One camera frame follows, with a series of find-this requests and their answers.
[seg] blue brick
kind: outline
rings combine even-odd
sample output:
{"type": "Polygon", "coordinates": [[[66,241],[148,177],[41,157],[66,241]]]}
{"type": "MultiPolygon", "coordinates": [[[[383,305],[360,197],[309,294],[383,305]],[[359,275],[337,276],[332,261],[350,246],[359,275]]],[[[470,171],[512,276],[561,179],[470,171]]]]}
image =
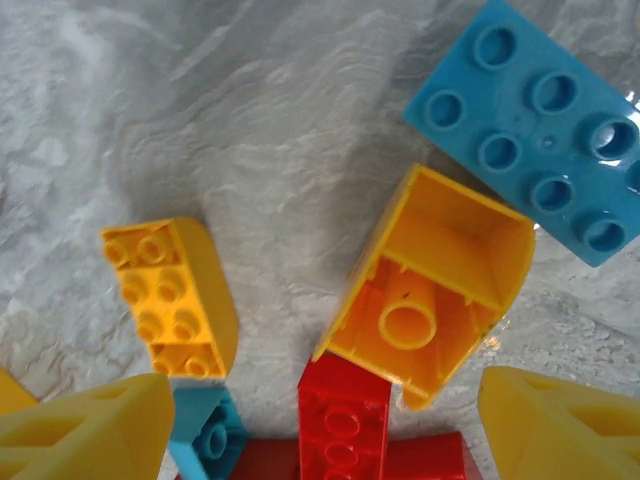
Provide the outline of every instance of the blue brick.
{"type": "Polygon", "coordinates": [[[640,113],[502,0],[404,117],[591,266],[640,234],[640,113]]]}
{"type": "Polygon", "coordinates": [[[224,387],[179,388],[169,452],[183,480],[227,480],[247,433],[224,387]]]}

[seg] stone floor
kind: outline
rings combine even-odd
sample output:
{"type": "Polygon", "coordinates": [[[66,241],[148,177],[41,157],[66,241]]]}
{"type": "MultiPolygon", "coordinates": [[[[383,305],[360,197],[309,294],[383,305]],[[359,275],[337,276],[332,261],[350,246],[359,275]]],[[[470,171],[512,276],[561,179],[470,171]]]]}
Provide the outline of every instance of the stone floor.
{"type": "MultiPolygon", "coordinates": [[[[512,3],[638,101],[637,1],[512,3]]],[[[407,168],[486,191],[400,119],[480,4],[0,0],[0,364],[43,400],[147,371],[98,232],[192,215],[240,316],[240,414],[295,436],[297,379],[407,168]]],[[[461,429],[485,480],[485,366],[640,397],[640,242],[591,269],[537,233],[507,318],[432,409],[392,413],[392,437],[461,429]]]]}

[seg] toy building block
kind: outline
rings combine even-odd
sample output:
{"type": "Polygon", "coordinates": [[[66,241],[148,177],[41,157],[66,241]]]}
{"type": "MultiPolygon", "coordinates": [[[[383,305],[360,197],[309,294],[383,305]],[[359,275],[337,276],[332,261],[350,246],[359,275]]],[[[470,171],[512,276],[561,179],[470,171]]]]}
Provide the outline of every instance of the toy building block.
{"type": "Polygon", "coordinates": [[[384,480],[482,480],[460,432],[389,442],[384,480]]]}
{"type": "Polygon", "coordinates": [[[332,354],[298,384],[300,480],[380,480],[391,384],[332,354]]]}
{"type": "Polygon", "coordinates": [[[640,478],[640,400],[509,367],[478,410],[502,480],[640,478]]]}
{"type": "Polygon", "coordinates": [[[314,354],[337,353],[426,407],[504,316],[529,270],[526,217],[415,165],[314,354]]]}
{"type": "Polygon", "coordinates": [[[0,368],[0,415],[14,413],[38,404],[33,395],[0,368]]]}
{"type": "Polygon", "coordinates": [[[230,480],[299,480],[298,440],[249,440],[230,480]]]}
{"type": "Polygon", "coordinates": [[[184,480],[227,480],[247,433],[224,387],[179,388],[169,453],[184,480]]]}
{"type": "Polygon", "coordinates": [[[591,266],[640,233],[640,112],[502,0],[404,116],[591,266]]]}
{"type": "Polygon", "coordinates": [[[146,374],[2,417],[3,480],[155,480],[173,424],[165,375],[146,374]]]}
{"type": "Polygon", "coordinates": [[[224,378],[238,322],[215,244],[191,218],[108,228],[104,255],[147,343],[156,372],[224,378]]]}

